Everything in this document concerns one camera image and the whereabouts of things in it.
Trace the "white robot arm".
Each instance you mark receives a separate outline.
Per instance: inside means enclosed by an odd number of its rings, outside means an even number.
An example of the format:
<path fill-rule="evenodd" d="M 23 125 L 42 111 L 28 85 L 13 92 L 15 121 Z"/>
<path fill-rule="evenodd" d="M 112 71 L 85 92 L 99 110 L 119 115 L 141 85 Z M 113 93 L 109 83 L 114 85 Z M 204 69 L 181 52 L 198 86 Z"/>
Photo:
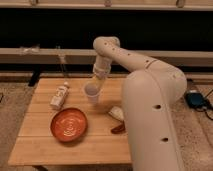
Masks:
<path fill-rule="evenodd" d="M 170 106 L 186 91 L 184 73 L 171 64 L 120 47 L 116 37 L 98 37 L 93 73 L 104 78 L 115 61 L 129 71 L 122 108 L 133 171 L 185 171 Z"/>

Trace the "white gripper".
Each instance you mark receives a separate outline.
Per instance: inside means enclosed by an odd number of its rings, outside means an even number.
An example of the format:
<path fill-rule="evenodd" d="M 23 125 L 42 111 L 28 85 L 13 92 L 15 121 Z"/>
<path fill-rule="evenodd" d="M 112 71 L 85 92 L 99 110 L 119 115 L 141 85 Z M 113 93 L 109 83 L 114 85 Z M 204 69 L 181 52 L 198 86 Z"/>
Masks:
<path fill-rule="evenodd" d="M 97 67 L 96 65 L 93 65 L 93 73 L 96 76 L 92 77 L 92 83 L 95 85 L 100 85 L 101 84 L 101 79 L 105 79 L 108 77 L 109 73 L 110 73 L 110 69 L 102 69 Z"/>

